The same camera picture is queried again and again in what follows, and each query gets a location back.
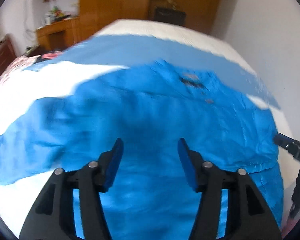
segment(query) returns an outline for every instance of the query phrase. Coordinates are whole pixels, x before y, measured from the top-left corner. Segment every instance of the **wooden wardrobe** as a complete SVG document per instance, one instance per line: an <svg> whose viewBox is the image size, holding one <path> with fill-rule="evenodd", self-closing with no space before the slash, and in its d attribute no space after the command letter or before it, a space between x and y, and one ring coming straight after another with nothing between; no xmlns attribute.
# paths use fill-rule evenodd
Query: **wooden wardrobe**
<svg viewBox="0 0 300 240"><path fill-rule="evenodd" d="M80 0L81 39L117 19L146 19L149 0Z"/></svg>
<svg viewBox="0 0 300 240"><path fill-rule="evenodd" d="M173 0L186 16L185 27L210 33L220 0ZM117 19L148 19L156 0L80 0L81 40Z"/></svg>

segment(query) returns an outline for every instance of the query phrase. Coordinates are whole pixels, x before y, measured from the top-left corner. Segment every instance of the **dark wooden furniture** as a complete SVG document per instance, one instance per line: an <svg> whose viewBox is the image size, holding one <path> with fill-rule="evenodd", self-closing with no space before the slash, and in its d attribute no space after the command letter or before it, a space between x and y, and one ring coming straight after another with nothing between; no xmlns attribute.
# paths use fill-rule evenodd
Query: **dark wooden furniture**
<svg viewBox="0 0 300 240"><path fill-rule="evenodd" d="M9 35L0 42L0 75L6 70L12 61L16 59L16 53Z"/></svg>
<svg viewBox="0 0 300 240"><path fill-rule="evenodd" d="M25 53L25 55L27 57L34 57L34 56L46 54L47 52L48 51L44 47L37 45L37 46L32 47L31 50L27 51Z"/></svg>
<svg viewBox="0 0 300 240"><path fill-rule="evenodd" d="M169 8L157 7L154 14L154 21L170 23L183 26L185 24L186 14Z"/></svg>

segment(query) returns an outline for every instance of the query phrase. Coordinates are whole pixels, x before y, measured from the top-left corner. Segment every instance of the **cable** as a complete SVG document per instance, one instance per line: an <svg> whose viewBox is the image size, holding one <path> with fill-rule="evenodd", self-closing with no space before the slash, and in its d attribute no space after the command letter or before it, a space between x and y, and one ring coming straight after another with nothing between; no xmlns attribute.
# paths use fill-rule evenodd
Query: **cable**
<svg viewBox="0 0 300 240"><path fill-rule="evenodd" d="M28 22L28 13L29 13L29 8L28 8L28 0L24 0L24 20L23 20L23 25L25 28L25 31L23 33L23 36L30 41L32 44L36 42L36 37L34 34L34 31L32 31L29 26L27 25Z"/></svg>

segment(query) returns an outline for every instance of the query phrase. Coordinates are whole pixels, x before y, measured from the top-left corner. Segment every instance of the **wooden cabinet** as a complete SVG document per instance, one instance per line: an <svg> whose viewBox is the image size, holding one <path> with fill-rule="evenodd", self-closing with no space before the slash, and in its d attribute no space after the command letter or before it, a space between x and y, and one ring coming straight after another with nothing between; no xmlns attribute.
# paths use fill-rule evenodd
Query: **wooden cabinet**
<svg viewBox="0 0 300 240"><path fill-rule="evenodd" d="M62 20L36 30L39 45L46 50L66 49L81 41L79 18Z"/></svg>
<svg viewBox="0 0 300 240"><path fill-rule="evenodd" d="M149 0L80 0L82 39L117 19L146 19Z"/></svg>

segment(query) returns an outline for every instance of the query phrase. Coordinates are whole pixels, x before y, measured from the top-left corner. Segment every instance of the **blue fabric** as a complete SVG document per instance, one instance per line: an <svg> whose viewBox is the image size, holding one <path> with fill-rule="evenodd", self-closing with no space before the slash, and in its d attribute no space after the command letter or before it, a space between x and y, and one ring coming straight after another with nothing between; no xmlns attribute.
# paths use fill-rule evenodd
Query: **blue fabric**
<svg viewBox="0 0 300 240"><path fill-rule="evenodd" d="M190 75L204 87L180 81ZM280 224L283 185L275 134L271 112L214 73L154 62L84 82L65 98L36 100L0 136L0 184L54 163L66 171L80 169L120 137L122 161L113 187L101 195L113 239L187 239L200 195L188 186L178 157L177 142L184 137L221 169L245 168ZM219 236L226 199L223 192ZM78 221L79 200L74 201ZM83 237L80 223L76 226Z"/></svg>
<svg viewBox="0 0 300 240"><path fill-rule="evenodd" d="M244 94L262 98L278 109L280 106L262 80L224 57L218 57L175 41L137 35L91 37L66 50L61 56L26 68L37 71L47 64L63 60L78 64L140 66L163 59L175 66L213 71L225 85Z"/></svg>

